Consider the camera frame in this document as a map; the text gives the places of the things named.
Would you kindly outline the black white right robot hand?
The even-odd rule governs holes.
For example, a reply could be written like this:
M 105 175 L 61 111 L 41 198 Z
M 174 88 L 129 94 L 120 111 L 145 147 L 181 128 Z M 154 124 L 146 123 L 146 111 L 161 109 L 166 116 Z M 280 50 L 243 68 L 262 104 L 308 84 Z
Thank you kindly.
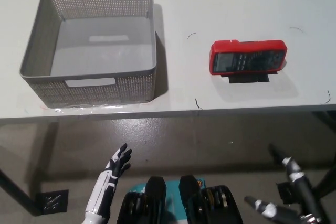
M 294 210 L 252 196 L 244 197 L 244 201 L 254 211 L 273 223 L 327 223 L 326 213 L 319 200 L 314 196 L 305 172 L 295 159 L 273 144 L 270 144 L 268 149 L 274 161 L 285 168 L 289 185 L 301 205 L 302 214 L 299 215 Z

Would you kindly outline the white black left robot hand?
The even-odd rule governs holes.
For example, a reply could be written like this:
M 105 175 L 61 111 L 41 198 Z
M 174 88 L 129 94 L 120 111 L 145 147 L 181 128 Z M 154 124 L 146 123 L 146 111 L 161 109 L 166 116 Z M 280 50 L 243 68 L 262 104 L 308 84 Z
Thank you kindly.
M 110 158 L 95 183 L 85 209 L 83 223 L 108 223 L 118 180 L 131 166 L 128 163 L 131 153 L 132 150 L 128 149 L 125 143 Z

